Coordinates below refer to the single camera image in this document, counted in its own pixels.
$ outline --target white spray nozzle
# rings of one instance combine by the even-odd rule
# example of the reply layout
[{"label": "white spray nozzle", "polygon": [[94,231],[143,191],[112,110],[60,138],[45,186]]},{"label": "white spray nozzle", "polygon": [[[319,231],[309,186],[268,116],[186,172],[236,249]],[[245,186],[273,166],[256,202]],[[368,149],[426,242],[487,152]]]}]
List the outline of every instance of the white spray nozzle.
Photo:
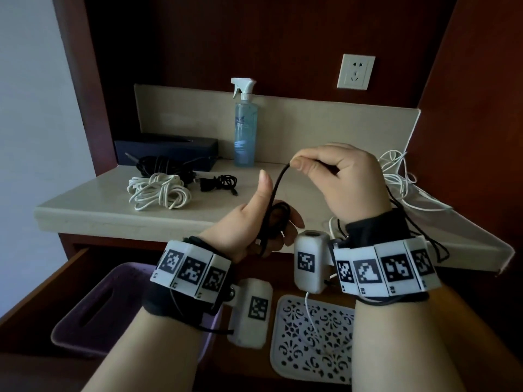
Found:
[{"label": "white spray nozzle", "polygon": [[242,92],[242,100],[250,100],[253,92],[254,84],[256,81],[252,78],[231,78],[231,83],[234,84],[234,94],[233,98],[236,97],[238,90]]}]

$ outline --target blue spray bottle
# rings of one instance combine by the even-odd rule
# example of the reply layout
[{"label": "blue spray bottle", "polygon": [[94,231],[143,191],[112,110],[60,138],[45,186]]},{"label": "blue spray bottle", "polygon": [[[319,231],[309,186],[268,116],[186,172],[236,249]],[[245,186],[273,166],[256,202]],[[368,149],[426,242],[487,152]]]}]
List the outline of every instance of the blue spray bottle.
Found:
[{"label": "blue spray bottle", "polygon": [[256,125],[258,124],[258,106],[251,103],[253,87],[256,81],[251,78],[231,78],[234,95],[242,92],[241,100],[236,103],[234,118],[234,164],[240,167],[254,165],[256,149]]}]

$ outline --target gray wall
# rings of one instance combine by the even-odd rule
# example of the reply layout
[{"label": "gray wall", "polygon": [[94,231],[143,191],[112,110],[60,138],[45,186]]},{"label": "gray wall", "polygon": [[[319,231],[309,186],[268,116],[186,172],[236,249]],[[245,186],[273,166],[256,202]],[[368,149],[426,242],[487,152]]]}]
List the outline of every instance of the gray wall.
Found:
[{"label": "gray wall", "polygon": [[35,206],[93,177],[51,0],[0,0],[0,315],[66,261]]}]

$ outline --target hand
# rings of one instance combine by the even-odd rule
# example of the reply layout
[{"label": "hand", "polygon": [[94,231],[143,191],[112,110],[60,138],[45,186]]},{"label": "hand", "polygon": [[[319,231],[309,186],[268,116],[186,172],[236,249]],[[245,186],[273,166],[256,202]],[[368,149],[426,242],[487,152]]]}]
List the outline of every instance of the hand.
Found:
[{"label": "hand", "polygon": [[[335,165],[339,172],[334,175],[317,161]],[[378,161],[350,144],[305,148],[292,157],[290,165],[309,176],[330,210],[344,223],[375,217],[392,208]]]},{"label": "hand", "polygon": [[[202,232],[199,237],[236,263],[247,255],[259,254],[260,247],[254,243],[254,240],[262,227],[271,194],[272,180],[265,170],[261,170],[258,190],[249,203],[239,205],[218,223]],[[281,250],[284,244],[292,245],[297,237],[295,226],[305,228],[300,214],[291,207],[290,221],[283,235],[280,234],[268,241],[263,257],[267,257],[273,251]]]}]

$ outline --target white wall socket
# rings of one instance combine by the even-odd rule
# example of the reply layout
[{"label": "white wall socket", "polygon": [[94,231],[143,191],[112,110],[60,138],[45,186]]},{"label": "white wall socket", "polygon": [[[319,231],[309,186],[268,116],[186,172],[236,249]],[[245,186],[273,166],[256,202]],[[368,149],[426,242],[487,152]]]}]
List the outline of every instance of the white wall socket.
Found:
[{"label": "white wall socket", "polygon": [[367,90],[374,59],[375,56],[344,54],[337,87]]}]

